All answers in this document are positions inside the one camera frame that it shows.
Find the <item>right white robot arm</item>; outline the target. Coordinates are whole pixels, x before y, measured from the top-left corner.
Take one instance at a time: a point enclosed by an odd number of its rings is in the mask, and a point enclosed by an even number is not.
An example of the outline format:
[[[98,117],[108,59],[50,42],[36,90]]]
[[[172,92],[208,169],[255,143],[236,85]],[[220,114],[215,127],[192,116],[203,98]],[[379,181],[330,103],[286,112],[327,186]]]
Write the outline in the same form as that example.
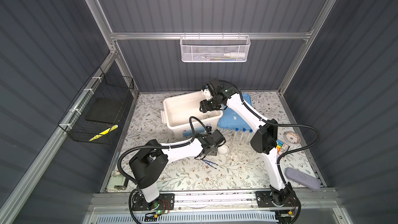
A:
[[[280,169],[277,150],[278,123],[256,111],[244,100],[236,86],[214,79],[201,89],[205,100],[200,102],[200,112],[223,110],[226,106],[236,112],[252,129],[250,145],[261,154],[269,175],[271,198],[276,206],[282,206],[291,198],[292,188],[288,186]]]

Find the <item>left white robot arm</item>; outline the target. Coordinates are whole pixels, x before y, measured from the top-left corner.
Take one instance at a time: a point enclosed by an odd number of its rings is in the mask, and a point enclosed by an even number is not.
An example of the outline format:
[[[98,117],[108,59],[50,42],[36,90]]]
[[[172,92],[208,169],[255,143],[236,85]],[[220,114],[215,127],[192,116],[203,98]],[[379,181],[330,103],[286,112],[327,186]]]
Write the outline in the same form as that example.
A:
[[[206,157],[225,141],[218,130],[211,134],[196,134],[189,140],[172,144],[149,141],[129,161],[138,191],[148,204],[157,204],[161,198],[156,182],[167,165],[185,158]]]

